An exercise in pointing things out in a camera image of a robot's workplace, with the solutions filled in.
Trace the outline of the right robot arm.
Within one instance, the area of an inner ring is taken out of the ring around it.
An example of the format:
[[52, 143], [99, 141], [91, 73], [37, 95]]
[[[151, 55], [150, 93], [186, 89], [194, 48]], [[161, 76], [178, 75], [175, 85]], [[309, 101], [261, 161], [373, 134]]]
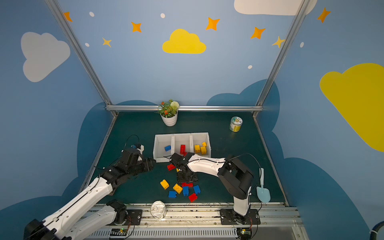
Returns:
[[208, 158], [194, 153], [181, 156], [171, 155], [170, 163], [176, 167], [177, 181], [190, 184], [198, 181], [197, 173], [208, 174], [220, 179], [227, 191], [234, 197], [233, 211], [245, 217], [250, 210], [249, 195], [254, 174], [238, 158]]

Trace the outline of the blue lego bottom left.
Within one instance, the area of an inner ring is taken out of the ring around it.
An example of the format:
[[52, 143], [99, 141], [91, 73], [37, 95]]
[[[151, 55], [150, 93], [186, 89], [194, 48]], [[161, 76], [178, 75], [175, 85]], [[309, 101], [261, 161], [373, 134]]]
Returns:
[[177, 197], [177, 195], [178, 193], [176, 191], [169, 191], [168, 197], [174, 199]]

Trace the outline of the circuit board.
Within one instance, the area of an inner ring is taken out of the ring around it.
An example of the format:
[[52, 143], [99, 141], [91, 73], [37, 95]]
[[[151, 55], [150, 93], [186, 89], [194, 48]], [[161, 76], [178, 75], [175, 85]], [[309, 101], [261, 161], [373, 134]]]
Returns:
[[237, 228], [237, 240], [250, 240], [252, 238], [252, 230], [251, 229], [244, 229], [244, 228]]
[[127, 228], [114, 228], [110, 231], [110, 239], [125, 239], [128, 236], [129, 230]]

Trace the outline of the white right bin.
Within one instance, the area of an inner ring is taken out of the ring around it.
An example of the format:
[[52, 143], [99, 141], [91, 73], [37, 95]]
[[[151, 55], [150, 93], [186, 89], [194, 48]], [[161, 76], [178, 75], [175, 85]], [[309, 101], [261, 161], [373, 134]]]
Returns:
[[201, 147], [203, 142], [207, 143], [207, 146], [206, 146], [207, 154], [206, 155], [202, 155], [201, 152], [200, 153], [195, 153], [195, 150], [194, 150], [193, 153], [198, 154], [200, 156], [204, 156], [204, 157], [209, 157], [210, 158], [211, 155], [212, 155], [212, 148], [211, 148], [209, 133], [192, 133], [192, 136], [193, 136], [193, 144], [194, 145], [199, 145]]

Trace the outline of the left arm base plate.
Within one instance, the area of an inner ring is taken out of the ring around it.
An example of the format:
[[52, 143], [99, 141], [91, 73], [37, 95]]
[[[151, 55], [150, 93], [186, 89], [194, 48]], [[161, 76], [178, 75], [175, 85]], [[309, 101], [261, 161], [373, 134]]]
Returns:
[[122, 215], [122, 226], [139, 226], [142, 220], [143, 210], [141, 209], [127, 209]]

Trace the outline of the long red lego brick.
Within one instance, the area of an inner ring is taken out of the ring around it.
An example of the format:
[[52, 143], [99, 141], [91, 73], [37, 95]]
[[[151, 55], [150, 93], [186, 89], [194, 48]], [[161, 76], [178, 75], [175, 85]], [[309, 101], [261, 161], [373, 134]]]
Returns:
[[185, 153], [186, 153], [186, 146], [185, 145], [181, 145], [181, 147], [180, 147], [180, 154], [184, 155]]

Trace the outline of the blue lego bottom middle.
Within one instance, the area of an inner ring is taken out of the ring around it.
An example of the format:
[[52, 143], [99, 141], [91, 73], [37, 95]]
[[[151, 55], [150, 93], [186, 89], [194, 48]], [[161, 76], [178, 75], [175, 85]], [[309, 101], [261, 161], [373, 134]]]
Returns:
[[183, 187], [183, 196], [187, 197], [189, 195], [189, 187]]

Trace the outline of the green yellow tin can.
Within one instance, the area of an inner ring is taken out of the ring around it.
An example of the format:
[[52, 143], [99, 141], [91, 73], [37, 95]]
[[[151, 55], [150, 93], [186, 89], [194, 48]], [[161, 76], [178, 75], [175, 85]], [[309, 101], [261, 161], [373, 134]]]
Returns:
[[237, 133], [243, 124], [243, 120], [240, 117], [232, 117], [230, 122], [230, 130]]

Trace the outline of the left circuit board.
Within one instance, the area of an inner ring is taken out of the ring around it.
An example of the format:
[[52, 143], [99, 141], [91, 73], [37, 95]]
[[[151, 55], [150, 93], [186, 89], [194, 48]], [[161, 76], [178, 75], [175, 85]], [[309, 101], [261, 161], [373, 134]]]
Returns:
[[114, 228], [110, 231], [110, 239], [125, 239], [128, 236], [129, 230], [127, 228]]

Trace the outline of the blue lego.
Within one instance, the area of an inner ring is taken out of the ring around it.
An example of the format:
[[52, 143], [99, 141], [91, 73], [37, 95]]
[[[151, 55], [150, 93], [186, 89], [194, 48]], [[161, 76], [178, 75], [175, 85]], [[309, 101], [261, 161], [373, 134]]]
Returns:
[[177, 197], [177, 195], [178, 193], [176, 191], [169, 191], [168, 197], [174, 199]]
[[189, 187], [183, 187], [183, 196], [187, 197], [189, 195]]
[[201, 193], [201, 189], [200, 189], [199, 185], [193, 186], [193, 189], [194, 189], [194, 193], [196, 195], [199, 195]]

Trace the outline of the blue lego bottom right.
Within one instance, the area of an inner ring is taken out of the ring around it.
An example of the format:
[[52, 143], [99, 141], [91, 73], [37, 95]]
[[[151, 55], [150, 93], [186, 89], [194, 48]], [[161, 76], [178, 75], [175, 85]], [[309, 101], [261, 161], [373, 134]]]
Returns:
[[199, 195], [201, 193], [201, 189], [200, 189], [199, 185], [193, 186], [193, 189], [194, 189], [194, 193], [196, 195]]

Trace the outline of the potted plant white pot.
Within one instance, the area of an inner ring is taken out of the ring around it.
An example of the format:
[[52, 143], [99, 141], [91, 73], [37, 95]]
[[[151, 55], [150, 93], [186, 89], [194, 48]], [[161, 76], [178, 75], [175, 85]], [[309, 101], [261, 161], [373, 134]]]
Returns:
[[179, 108], [179, 103], [173, 100], [161, 102], [158, 106], [158, 113], [161, 115], [161, 118], [166, 126], [173, 127], [176, 124]]

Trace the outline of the yellow lego brick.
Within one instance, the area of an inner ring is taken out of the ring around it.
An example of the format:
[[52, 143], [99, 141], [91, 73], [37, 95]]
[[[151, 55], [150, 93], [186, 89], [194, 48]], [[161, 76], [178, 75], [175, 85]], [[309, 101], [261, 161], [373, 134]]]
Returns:
[[199, 145], [194, 145], [194, 150], [195, 150], [195, 153], [200, 153], [201, 147]]

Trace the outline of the white left bin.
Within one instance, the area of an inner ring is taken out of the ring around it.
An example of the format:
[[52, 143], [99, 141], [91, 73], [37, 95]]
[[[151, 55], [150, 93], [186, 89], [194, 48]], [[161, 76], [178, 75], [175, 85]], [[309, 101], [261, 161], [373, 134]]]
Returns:
[[172, 149], [173, 134], [155, 135], [153, 158], [157, 163], [166, 163], [170, 161], [172, 151], [165, 151], [166, 146], [171, 146]]

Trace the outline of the aluminium rail frame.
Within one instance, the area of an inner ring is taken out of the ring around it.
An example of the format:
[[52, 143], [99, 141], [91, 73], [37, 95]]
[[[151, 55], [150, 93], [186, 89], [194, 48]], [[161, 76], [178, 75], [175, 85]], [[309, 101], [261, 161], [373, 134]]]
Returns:
[[[114, 228], [127, 228], [131, 239], [195, 239], [215, 238], [226, 239], [237, 237], [237, 228], [251, 229], [252, 239], [268, 239], [275, 236], [278, 239], [306, 240], [307, 231], [299, 211], [295, 207], [287, 207], [282, 203], [252, 203], [251, 209], [259, 212], [259, 225], [222, 225], [220, 209], [232, 209], [230, 203], [188, 203], [165, 204], [167, 214], [164, 219], [157, 220], [151, 213], [151, 204], [129, 204], [127, 209], [143, 210], [139, 226], [106, 225], [84, 239], [110, 239], [110, 231]], [[97, 204], [84, 214], [85, 219], [100, 211], [105, 205]]]

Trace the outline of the red lego bottom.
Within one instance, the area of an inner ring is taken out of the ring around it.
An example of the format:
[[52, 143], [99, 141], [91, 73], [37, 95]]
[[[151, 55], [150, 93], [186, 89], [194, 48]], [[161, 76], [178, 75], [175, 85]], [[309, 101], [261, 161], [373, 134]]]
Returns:
[[196, 201], [198, 198], [198, 196], [196, 195], [196, 193], [193, 193], [189, 196], [189, 200], [191, 203], [193, 203], [194, 201]]

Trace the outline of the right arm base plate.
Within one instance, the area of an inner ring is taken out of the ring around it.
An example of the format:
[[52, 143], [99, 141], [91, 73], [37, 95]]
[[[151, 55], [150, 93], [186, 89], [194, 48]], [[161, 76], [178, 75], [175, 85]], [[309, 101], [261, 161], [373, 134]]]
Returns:
[[236, 213], [233, 209], [220, 209], [222, 225], [259, 225], [261, 219], [256, 209], [249, 209], [245, 216]]

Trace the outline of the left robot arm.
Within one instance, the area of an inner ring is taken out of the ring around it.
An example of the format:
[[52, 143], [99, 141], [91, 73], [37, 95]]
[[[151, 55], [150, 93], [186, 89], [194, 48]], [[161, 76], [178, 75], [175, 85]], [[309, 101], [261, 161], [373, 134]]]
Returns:
[[108, 202], [100, 211], [82, 219], [96, 203], [113, 194], [127, 180], [155, 167], [153, 158], [143, 156], [144, 146], [137, 144], [122, 150], [122, 155], [101, 170], [88, 187], [55, 213], [42, 221], [27, 224], [25, 240], [83, 240], [98, 229], [130, 222], [126, 206], [116, 200]]

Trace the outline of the right circuit board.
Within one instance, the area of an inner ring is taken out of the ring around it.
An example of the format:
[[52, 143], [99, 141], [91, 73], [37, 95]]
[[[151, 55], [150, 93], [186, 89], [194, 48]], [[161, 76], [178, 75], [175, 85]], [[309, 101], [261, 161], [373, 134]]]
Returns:
[[244, 228], [237, 228], [237, 240], [250, 240], [252, 238], [252, 230], [251, 229], [244, 229]]

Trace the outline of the light blue spatula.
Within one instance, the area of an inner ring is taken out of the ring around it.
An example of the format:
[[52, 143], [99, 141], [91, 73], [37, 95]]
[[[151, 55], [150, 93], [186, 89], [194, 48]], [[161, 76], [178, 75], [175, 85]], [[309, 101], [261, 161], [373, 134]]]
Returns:
[[271, 200], [271, 194], [269, 189], [264, 187], [264, 168], [259, 168], [259, 179], [260, 179], [260, 186], [257, 187], [257, 197], [262, 203], [269, 203]]

